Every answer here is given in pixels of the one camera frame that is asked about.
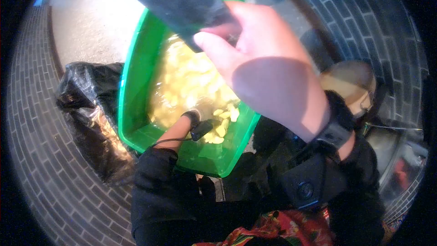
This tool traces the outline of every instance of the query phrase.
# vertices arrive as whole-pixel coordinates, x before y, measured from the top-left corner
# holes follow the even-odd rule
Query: green container
[[[141,15],[126,58],[120,85],[118,133],[122,141],[143,153],[164,133],[146,114],[150,88],[159,68],[161,44],[170,30],[147,9]],[[211,177],[229,175],[243,153],[260,115],[243,102],[240,116],[231,123],[223,143],[186,141],[179,150],[178,168]]]

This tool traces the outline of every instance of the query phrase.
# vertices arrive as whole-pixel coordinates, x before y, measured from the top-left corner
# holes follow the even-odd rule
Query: wrist strap
[[[184,112],[184,113],[181,115],[181,117],[182,117],[182,116],[187,116],[187,117],[190,119],[190,124],[191,124],[190,130],[192,130],[193,128],[195,128],[195,127],[199,124],[199,122],[200,122],[200,116],[199,116],[199,114],[198,114],[197,112],[193,111],[193,110],[190,110],[190,111]]]

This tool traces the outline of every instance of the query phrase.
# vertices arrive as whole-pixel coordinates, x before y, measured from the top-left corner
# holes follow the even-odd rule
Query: plastic bag
[[[83,158],[106,184],[132,181],[135,150],[117,131],[118,91],[123,63],[73,62],[56,91],[56,105]]]

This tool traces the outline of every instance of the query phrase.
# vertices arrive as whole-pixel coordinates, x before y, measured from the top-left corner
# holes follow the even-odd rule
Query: red floral fabric
[[[223,242],[196,243],[193,246],[242,246],[254,237],[282,237],[292,246],[330,246],[333,244],[333,234],[321,215],[287,210],[264,214],[251,230],[239,227]]]

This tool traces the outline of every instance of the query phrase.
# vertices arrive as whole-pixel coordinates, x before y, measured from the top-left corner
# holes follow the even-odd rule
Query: finger
[[[237,49],[212,33],[196,33],[194,42],[206,53],[219,71],[226,70],[229,64],[239,57]]]

